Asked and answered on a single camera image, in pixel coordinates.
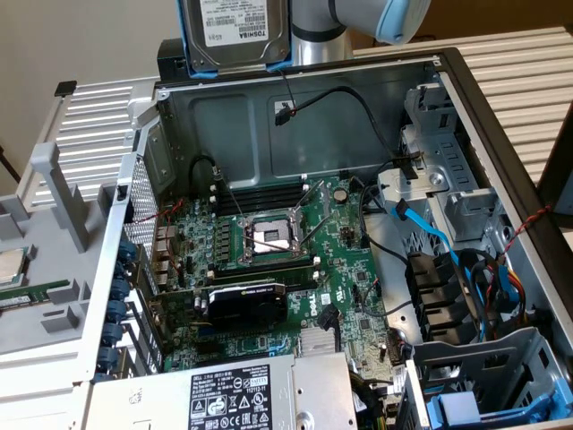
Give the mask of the open grey PC case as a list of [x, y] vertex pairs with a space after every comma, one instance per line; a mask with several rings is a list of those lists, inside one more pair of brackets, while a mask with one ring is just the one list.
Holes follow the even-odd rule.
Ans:
[[[410, 161], [420, 154], [400, 149], [400, 131], [410, 123], [406, 93], [426, 84], [439, 84], [449, 94], [465, 129], [460, 146], [475, 179], [500, 199], [497, 253], [491, 256], [515, 272], [526, 293], [523, 326], [502, 328], [487, 340], [479, 329], [468, 344], [535, 328], [573, 389], [573, 253], [462, 56], [446, 49], [428, 56], [157, 84], [150, 117], [136, 127], [108, 216], [92, 293], [81, 387], [85, 399], [72, 426], [86, 430], [97, 383], [174, 373], [163, 368], [165, 345], [150, 309], [159, 293], [156, 233], [169, 203], [227, 192], [221, 174], [235, 194], [331, 176], [355, 180], [362, 192], [373, 191], [376, 208], [366, 217], [363, 236], [377, 250], [384, 304], [405, 305], [404, 313], [389, 319], [389, 327], [406, 343], [406, 369], [414, 347], [432, 342], [423, 341], [412, 305], [407, 256], [449, 254], [467, 288], [458, 266], [463, 249], [454, 249], [405, 200], [387, 212], [378, 185], [379, 174], [393, 168], [408, 179], [416, 177]], [[357, 430], [397, 430], [406, 376], [399, 395], [391, 398], [346, 364]]]

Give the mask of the dark brown box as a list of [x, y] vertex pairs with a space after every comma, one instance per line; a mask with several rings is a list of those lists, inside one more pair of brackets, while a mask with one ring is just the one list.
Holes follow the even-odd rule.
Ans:
[[537, 184], [537, 192], [556, 215], [573, 219], [573, 101]]

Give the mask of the black box bracket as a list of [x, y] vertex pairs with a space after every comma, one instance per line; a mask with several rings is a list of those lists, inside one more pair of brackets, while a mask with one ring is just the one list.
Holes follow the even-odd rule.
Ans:
[[164, 39], [157, 53], [157, 65], [162, 81], [186, 81], [189, 79], [184, 44], [181, 39]]

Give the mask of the hard disk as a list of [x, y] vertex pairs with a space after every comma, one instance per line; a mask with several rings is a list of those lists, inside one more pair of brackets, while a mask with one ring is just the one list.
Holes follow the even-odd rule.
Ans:
[[187, 72], [214, 79], [293, 64], [290, 0], [176, 0]]

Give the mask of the black graphics card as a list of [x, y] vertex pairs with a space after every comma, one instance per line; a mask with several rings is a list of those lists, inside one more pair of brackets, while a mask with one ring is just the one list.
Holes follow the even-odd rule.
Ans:
[[240, 331], [271, 327], [288, 315], [287, 286], [277, 282], [165, 293], [156, 302], [162, 308], [159, 314], [174, 328]]

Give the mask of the silver metal drive cage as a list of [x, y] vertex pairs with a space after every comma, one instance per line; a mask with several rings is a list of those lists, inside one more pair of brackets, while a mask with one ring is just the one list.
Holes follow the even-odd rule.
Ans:
[[460, 143], [465, 129], [449, 94], [439, 84], [419, 85], [406, 93], [410, 120], [400, 131], [400, 149], [420, 156], [410, 161], [416, 177], [399, 168], [379, 174], [387, 212], [400, 200], [433, 228], [442, 231], [456, 250], [482, 249], [496, 254], [495, 221], [501, 203], [493, 188], [479, 185]]

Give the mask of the grey parts rack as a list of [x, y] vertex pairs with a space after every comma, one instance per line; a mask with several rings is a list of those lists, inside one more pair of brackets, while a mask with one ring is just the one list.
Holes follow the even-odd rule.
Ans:
[[43, 364], [76, 352], [104, 247], [114, 185], [102, 185], [93, 200], [70, 185], [54, 142], [37, 144], [31, 176], [52, 200], [34, 203], [31, 193], [0, 196], [0, 251], [27, 246], [21, 282], [0, 291], [69, 280], [47, 291], [49, 302], [0, 311], [0, 371]]

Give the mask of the silver finned heatsink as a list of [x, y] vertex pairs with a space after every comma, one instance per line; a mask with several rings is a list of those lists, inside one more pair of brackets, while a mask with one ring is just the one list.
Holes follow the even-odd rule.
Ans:
[[302, 357], [329, 355], [336, 351], [336, 335], [333, 329], [327, 331], [320, 327], [301, 329], [299, 352]]

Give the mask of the silver power supply unit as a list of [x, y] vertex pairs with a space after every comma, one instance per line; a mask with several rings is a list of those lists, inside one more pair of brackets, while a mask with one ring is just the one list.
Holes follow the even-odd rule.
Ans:
[[97, 383], [86, 430], [357, 430], [346, 359], [260, 358]]

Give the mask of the blue plastic disk carrier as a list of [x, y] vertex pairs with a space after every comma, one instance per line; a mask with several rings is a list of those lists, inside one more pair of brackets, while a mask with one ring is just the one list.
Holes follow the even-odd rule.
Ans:
[[431, 430], [492, 430], [525, 426], [573, 417], [573, 392], [563, 378], [554, 382], [551, 394], [531, 398], [526, 406], [480, 413], [469, 392], [440, 394], [427, 404]]

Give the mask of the green motherboard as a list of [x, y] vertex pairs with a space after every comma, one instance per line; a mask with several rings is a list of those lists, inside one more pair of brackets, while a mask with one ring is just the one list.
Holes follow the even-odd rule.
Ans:
[[[288, 184], [267, 190], [235, 194], [244, 216], [293, 209], [320, 179], [303, 185]], [[405, 311], [403, 303], [385, 305], [384, 286], [375, 266], [376, 248], [363, 236], [367, 215], [376, 206], [373, 191], [362, 192], [355, 180], [324, 178], [329, 191], [331, 218], [305, 245], [309, 253], [296, 260], [268, 259], [263, 264], [242, 265], [236, 222], [241, 218], [229, 193], [213, 193], [171, 202], [159, 222], [153, 249], [158, 296], [150, 301], [152, 316], [165, 345], [163, 368], [167, 372], [200, 366], [240, 362], [284, 355], [302, 357], [301, 329], [319, 327], [322, 309], [332, 303], [339, 312], [341, 351], [352, 372], [371, 388], [391, 398], [402, 390], [406, 376], [406, 343], [389, 327], [389, 319]], [[333, 192], [344, 188], [348, 200], [336, 204]], [[301, 209], [304, 235], [319, 219], [322, 204], [314, 201]], [[271, 327], [216, 331], [204, 326], [174, 328], [167, 323], [156, 300], [165, 293], [201, 291], [231, 285], [212, 285], [219, 277], [249, 273], [314, 268], [313, 281], [286, 286], [288, 315]]]

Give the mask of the coloured power wire blue plug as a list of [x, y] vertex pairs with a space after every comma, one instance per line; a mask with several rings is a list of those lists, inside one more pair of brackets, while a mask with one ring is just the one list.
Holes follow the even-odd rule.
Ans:
[[527, 322], [526, 293], [514, 271], [486, 251], [475, 248], [459, 252], [458, 266], [474, 300], [480, 333], [485, 340], [493, 339], [502, 328], [516, 330]]

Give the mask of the black plastic air shroud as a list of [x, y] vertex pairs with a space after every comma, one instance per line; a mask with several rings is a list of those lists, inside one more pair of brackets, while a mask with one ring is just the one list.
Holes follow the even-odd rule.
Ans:
[[466, 345], [478, 336], [474, 300], [449, 254], [407, 256], [406, 283], [423, 341]]

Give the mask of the silver CPU chip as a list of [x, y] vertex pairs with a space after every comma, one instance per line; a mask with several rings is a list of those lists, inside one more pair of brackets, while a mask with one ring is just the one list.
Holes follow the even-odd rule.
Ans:
[[21, 282], [28, 251], [27, 246], [0, 251], [0, 287]]

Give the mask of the CPU socket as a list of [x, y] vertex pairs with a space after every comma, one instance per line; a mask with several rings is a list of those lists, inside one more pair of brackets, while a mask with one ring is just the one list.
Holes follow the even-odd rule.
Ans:
[[296, 260], [309, 253], [304, 244], [304, 222], [300, 210], [286, 209], [254, 213], [236, 222], [242, 265], [263, 264], [268, 259]]

